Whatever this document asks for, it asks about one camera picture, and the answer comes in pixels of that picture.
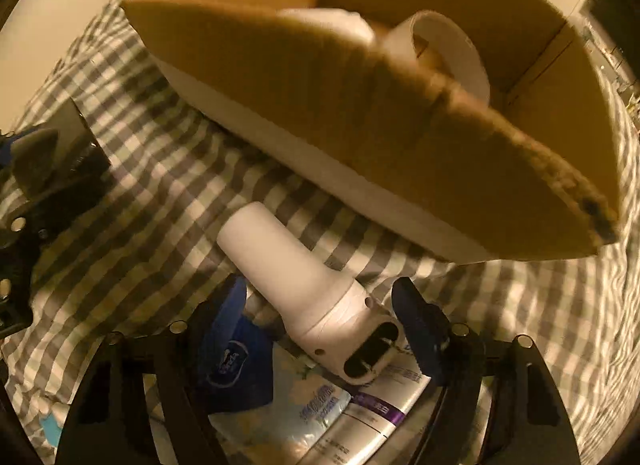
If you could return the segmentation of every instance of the checkered fabric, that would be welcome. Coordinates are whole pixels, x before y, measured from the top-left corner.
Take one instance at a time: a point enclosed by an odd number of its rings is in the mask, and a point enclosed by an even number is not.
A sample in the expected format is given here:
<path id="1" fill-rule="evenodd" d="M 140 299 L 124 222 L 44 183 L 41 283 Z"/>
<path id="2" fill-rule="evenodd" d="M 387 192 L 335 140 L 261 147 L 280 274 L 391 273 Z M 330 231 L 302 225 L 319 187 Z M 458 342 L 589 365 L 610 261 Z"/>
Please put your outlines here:
<path id="1" fill-rule="evenodd" d="M 316 257 L 352 273 L 383 302 L 393 280 L 407 275 L 451 320 L 483 336 L 530 334 L 569 412 L 582 462 L 603 457 L 640 390 L 640 153 L 608 84 L 602 87 L 618 147 L 620 241 L 584 259 L 455 266 L 350 210 L 183 102 L 118 1 L 73 42 L 16 124 L 43 121 L 71 97 L 112 164 L 108 194 L 44 251 L 35 269 L 33 325 L 1 346 L 6 389 L 45 463 L 54 450 L 44 440 L 41 410 L 71 402 L 106 333 L 150 334 L 188 318 L 233 270 L 216 234 L 250 201 L 263 202 Z M 12 196 L 9 190 L 2 197 L 4 208 Z M 247 311 L 262 324 L 277 323 L 257 294 Z M 478 453 L 489 405 L 483 388 L 466 463 Z M 405 461 L 430 412 L 430 402 L 421 402 L 372 461 Z"/>

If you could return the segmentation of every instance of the bed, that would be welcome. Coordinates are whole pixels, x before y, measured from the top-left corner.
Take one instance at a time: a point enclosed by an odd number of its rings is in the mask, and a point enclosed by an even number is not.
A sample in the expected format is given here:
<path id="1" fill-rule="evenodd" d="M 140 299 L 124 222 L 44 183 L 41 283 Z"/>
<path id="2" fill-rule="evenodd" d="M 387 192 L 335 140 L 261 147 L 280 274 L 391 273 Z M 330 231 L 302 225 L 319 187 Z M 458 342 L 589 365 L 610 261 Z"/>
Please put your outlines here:
<path id="1" fill-rule="evenodd" d="M 215 245 L 223 221 L 263 202 L 315 255 L 388 301 L 396 277 L 485 337 L 527 333 L 540 348 L 574 428 L 582 463 L 618 440 L 640 392 L 640 146 L 606 81 L 618 147 L 621 235 L 584 259 L 444 263 L 345 207 L 183 102 L 112 0 L 69 48 L 15 124 L 45 120 L 72 98 L 111 161 L 111 187 L 50 245 L 34 272 L 33 325 L 1 344 L 6 390 L 45 463 L 54 448 L 40 416 L 64 412 L 104 335 L 150 334 L 189 317 L 232 264 Z M 12 194 L 2 196 L 2 209 Z M 257 294 L 256 322 L 278 318 Z M 159 409 L 148 384 L 152 412 Z M 465 463 L 478 454 L 490 405 L 482 389 Z M 411 415 L 374 456 L 404 463 L 431 412 Z M 232 462 L 246 461 L 227 447 Z"/>

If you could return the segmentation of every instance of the black object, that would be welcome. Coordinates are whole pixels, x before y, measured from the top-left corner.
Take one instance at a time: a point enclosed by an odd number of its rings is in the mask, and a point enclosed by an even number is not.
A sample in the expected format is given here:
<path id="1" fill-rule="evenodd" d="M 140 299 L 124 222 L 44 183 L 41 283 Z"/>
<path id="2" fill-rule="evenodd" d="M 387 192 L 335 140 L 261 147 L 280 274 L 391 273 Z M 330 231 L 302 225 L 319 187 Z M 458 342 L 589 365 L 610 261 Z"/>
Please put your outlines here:
<path id="1" fill-rule="evenodd" d="M 562 398 L 531 337 L 485 344 L 466 324 L 447 321 L 444 328 L 444 314 L 425 303 L 407 277 L 396 280 L 391 298 L 420 370 L 443 378 L 436 409 L 408 465 L 459 463 L 486 376 L 495 377 L 495 390 L 479 464 L 580 465 Z"/>
<path id="2" fill-rule="evenodd" d="M 72 100 L 44 124 L 0 137 L 0 192 L 22 196 L 0 218 L 0 339 L 31 325 L 31 272 L 42 246 L 95 206 L 109 160 Z"/>
<path id="3" fill-rule="evenodd" d="M 160 463 L 142 373 L 158 378 L 166 429 L 180 465 L 228 463 L 207 419 L 193 358 L 231 289 L 228 279 L 188 322 L 174 322 L 158 335 L 106 337 L 74 398 L 56 465 Z M 408 279 L 396 281 L 392 300 L 412 348 L 426 346 L 416 352 L 421 369 L 427 366 L 443 377 L 440 400 L 408 465 L 459 463 L 481 380 L 488 375 L 495 376 L 496 390 L 481 465 L 580 464 L 564 405 L 530 337 L 485 344 L 465 324 L 450 325 L 435 305 L 425 307 Z"/>

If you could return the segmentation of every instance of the blue plastic piece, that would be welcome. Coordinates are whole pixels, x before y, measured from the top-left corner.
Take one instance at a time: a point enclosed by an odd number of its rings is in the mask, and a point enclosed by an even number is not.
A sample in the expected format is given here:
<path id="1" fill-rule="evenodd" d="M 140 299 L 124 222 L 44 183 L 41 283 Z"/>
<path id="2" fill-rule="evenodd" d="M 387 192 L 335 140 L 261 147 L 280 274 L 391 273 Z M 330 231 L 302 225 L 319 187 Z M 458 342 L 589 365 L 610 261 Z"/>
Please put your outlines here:
<path id="1" fill-rule="evenodd" d="M 442 353 L 449 341 L 447 316 L 437 305 L 426 302 L 408 277 L 400 277 L 394 282 L 391 304 L 404 327 L 420 371 L 431 377 L 434 384 L 445 385 L 447 369 Z"/>
<path id="2" fill-rule="evenodd" d="M 49 444 L 52 447 L 58 447 L 62 429 L 58 427 L 58 423 L 56 422 L 56 418 L 53 416 L 53 414 L 49 413 L 49 416 L 47 416 L 47 418 L 41 418 L 40 425 L 44 430 L 44 437 L 47 439 Z"/>
<path id="3" fill-rule="evenodd" d="M 246 281 L 232 275 L 191 317 L 191 374 L 207 414 L 273 401 L 273 342 L 242 315 L 245 302 Z"/>

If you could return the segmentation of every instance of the plastic packaging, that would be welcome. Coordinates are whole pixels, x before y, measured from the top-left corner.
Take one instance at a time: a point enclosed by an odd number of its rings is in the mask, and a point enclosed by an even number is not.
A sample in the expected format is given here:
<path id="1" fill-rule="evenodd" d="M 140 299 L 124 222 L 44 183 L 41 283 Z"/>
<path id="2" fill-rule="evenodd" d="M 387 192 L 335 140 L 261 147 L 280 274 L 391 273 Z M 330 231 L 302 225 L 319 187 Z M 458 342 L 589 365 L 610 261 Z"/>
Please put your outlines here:
<path id="1" fill-rule="evenodd" d="M 406 347 L 380 376 L 360 389 L 300 465 L 361 465 L 402 423 L 430 379 Z"/>

